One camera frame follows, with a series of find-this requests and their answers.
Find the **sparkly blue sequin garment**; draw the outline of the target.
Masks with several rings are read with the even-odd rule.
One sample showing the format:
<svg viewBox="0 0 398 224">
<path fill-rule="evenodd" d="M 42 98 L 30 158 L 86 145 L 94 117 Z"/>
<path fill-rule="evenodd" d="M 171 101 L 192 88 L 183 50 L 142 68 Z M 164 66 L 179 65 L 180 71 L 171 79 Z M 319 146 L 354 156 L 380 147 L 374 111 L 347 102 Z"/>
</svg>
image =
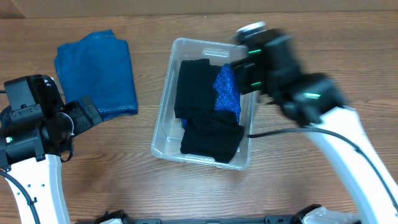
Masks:
<svg viewBox="0 0 398 224">
<path fill-rule="evenodd" d="M 213 88 L 217 93 L 214 111 L 234 112 L 239 122 L 241 113 L 240 93 L 236 87 L 234 73 L 228 64 L 221 66 L 221 70 L 216 77 Z M 183 125 L 185 125 L 187 119 L 182 120 Z"/>
</svg>

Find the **blue denim jeans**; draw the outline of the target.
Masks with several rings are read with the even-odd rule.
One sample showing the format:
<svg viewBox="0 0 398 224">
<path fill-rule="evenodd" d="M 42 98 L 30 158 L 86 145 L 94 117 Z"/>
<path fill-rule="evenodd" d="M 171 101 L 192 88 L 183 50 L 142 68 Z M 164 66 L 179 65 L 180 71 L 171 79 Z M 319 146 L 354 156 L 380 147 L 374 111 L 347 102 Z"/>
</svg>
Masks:
<svg viewBox="0 0 398 224">
<path fill-rule="evenodd" d="M 54 65 L 67 103 L 88 95 L 105 121 L 137 114 L 129 46 L 113 31 L 59 46 Z"/>
</svg>

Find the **black cloth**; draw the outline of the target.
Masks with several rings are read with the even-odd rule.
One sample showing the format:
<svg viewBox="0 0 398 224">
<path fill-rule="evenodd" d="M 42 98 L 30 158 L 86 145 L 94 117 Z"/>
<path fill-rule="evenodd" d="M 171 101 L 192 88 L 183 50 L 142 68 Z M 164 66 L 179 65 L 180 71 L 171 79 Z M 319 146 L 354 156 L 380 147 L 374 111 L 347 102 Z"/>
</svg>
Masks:
<svg viewBox="0 0 398 224">
<path fill-rule="evenodd" d="M 175 117 L 191 119 L 214 111 L 216 90 L 213 84 L 221 70 L 207 58 L 181 62 L 175 97 Z"/>
<path fill-rule="evenodd" d="M 211 157 L 225 164 L 235 156 L 244 136 L 244 127 L 231 111 L 196 115 L 183 128 L 181 153 Z"/>
</svg>

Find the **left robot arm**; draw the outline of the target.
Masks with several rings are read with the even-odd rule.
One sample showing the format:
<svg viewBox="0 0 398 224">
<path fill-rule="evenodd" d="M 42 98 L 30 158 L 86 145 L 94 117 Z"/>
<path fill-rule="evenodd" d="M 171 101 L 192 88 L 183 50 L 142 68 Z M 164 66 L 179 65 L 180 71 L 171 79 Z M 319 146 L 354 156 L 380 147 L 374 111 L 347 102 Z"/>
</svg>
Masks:
<svg viewBox="0 0 398 224">
<path fill-rule="evenodd" d="M 5 82 L 1 112 L 1 175 L 10 185 L 22 223 L 69 223 L 61 154 L 72 139 L 102 122 L 93 100 L 64 103 L 54 79 L 31 75 Z"/>
</svg>

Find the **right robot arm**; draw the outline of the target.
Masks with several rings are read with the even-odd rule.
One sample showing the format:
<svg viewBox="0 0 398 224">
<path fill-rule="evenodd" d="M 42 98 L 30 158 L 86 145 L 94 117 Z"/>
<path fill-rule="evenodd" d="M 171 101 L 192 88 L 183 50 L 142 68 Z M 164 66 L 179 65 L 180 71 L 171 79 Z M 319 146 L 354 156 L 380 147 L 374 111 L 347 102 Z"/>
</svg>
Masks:
<svg viewBox="0 0 398 224">
<path fill-rule="evenodd" d="M 352 196 L 357 215 L 309 210 L 301 223 L 396 223 L 397 184 L 373 148 L 358 112 L 324 73 L 303 73 L 290 36 L 255 23 L 238 29 L 248 56 L 233 62 L 239 91 L 268 95 L 330 161 Z"/>
</svg>

